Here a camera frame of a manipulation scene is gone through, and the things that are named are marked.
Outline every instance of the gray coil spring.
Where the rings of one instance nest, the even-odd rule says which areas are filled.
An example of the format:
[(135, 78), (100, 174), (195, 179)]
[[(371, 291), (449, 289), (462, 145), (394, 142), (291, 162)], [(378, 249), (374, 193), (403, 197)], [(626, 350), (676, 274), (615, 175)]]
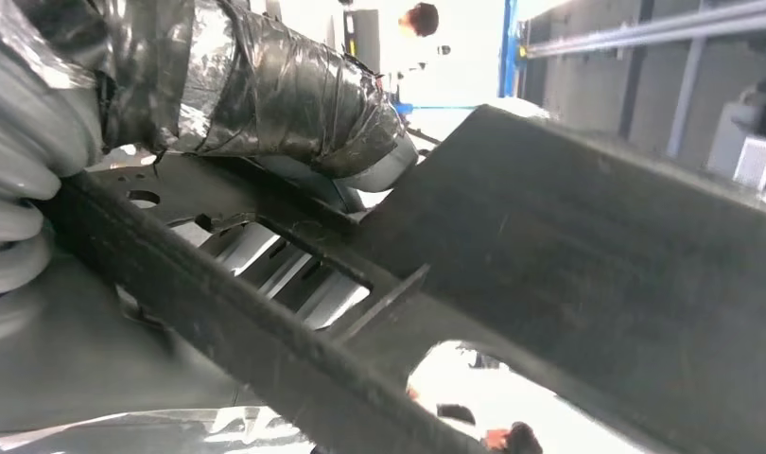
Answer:
[(0, 294), (34, 279), (50, 257), (41, 212), (59, 177), (99, 151), (93, 89), (53, 90), (0, 41)]

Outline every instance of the person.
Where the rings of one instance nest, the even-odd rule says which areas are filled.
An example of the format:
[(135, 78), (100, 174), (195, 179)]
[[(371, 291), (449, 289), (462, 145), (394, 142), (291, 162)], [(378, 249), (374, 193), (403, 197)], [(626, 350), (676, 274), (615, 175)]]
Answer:
[(429, 3), (417, 3), (400, 17), (398, 24), (404, 34), (425, 38), (439, 29), (439, 10)]
[[(377, 5), (376, 2), (370, 0), (339, 0), (339, 3), (354, 9), (391, 7), (390, 2), (381, 2)], [(420, 2), (400, 16), (397, 23), (404, 35), (425, 38), (436, 33), (436, 30), (439, 29), (439, 9), (433, 4)]]

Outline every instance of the silver pipe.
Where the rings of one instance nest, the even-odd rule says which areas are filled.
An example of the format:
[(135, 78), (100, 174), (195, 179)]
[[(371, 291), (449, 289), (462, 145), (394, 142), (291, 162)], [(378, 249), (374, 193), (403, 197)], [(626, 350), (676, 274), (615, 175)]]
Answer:
[(644, 25), (529, 45), (528, 58), (742, 33), (757, 30), (759, 26), (738, 26), (738, 24), (744, 22), (755, 24), (756, 20), (763, 17), (766, 17), (766, 0), (733, 4), (728, 7), (682, 14)]
[[(701, 2), (701, 9), (708, 8), (705, 1)], [(689, 104), (692, 93), (695, 91), (695, 82), (698, 79), (698, 69), (701, 65), (701, 57), (704, 55), (706, 38), (695, 38), (689, 45), (687, 64), (684, 66), (684, 76), (681, 80), (681, 89), (678, 92), (678, 102), (675, 104), (675, 113), (670, 125), (670, 139), (667, 141), (667, 156), (677, 158), (684, 140), (684, 131), (687, 128), (689, 117)]]

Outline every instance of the metal bar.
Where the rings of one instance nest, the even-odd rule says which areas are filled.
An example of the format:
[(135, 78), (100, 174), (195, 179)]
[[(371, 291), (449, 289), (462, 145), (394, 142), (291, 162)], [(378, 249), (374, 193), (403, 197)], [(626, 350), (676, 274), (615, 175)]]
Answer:
[[(639, 23), (646, 23), (653, 18), (654, 0), (642, 0), (639, 5)], [(631, 53), (628, 63), (628, 77), (625, 80), (625, 94), (622, 96), (622, 108), (619, 114), (618, 134), (623, 139), (631, 135), (631, 125), (634, 124), (634, 111), (636, 110), (636, 95), (639, 92), (639, 80), (642, 76), (642, 66), (648, 55), (648, 49), (644, 46), (637, 47)]]
[(439, 146), (442, 144), (442, 141), (433, 137), (430, 137), (429, 135), (422, 132), (422, 130), (415, 130), (413, 128), (407, 128), (406, 131), (408, 131), (408, 134), (418, 138), (422, 139), (426, 142), (428, 142), (431, 145)]
[(485, 452), (89, 175), (66, 179), (40, 207), (70, 251), (315, 443), (370, 454)]
[(560, 39), (528, 47), (528, 58), (542, 58), (615, 47), (660, 44), (698, 37), (729, 35), (766, 28), (766, 0), (733, 4), (653, 21)]
[(681, 91), (678, 93), (678, 103), (675, 105), (675, 114), (672, 116), (670, 140), (667, 142), (667, 155), (671, 158), (678, 157), (681, 143), (684, 140), (689, 104), (695, 90), (695, 82), (698, 80), (698, 68), (701, 65), (701, 57), (704, 55), (705, 44), (706, 38), (695, 38), (689, 45), (687, 64), (684, 66), (684, 78), (681, 81)]

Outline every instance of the metal frame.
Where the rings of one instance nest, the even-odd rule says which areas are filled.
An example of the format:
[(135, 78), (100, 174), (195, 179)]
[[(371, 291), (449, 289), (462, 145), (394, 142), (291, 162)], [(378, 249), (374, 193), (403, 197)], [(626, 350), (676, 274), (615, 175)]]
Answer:
[[(402, 393), (460, 340), (652, 452), (766, 452), (766, 208), (750, 196), (487, 107), (360, 223), (245, 161), (158, 170), (74, 177), (41, 209), (320, 445), (482, 452)], [(141, 212), (132, 189), (161, 203)], [(164, 227), (195, 218), (261, 220), (373, 293), (312, 332)]]
[[(637, 47), (635, 52), (641, 55), (644, 52), (643, 46), (691, 40), (678, 103), (670, 126), (670, 138), (665, 150), (667, 156), (676, 158), (686, 130), (689, 104), (698, 78), (698, 67), (706, 40), (709, 37), (757, 30), (766, 30), (766, 0), (738, 2), (713, 9), (708, 7), (708, 2), (702, 2), (700, 10), (688, 14), (650, 22), (640, 20), (640, 24), (636, 26), (529, 44), (527, 58), (542, 59), (631, 46)], [(627, 97), (635, 96), (631, 90), (632, 86), (629, 83), (626, 89)], [(623, 108), (620, 117), (619, 132), (624, 137), (627, 137), (631, 127), (632, 107)]]

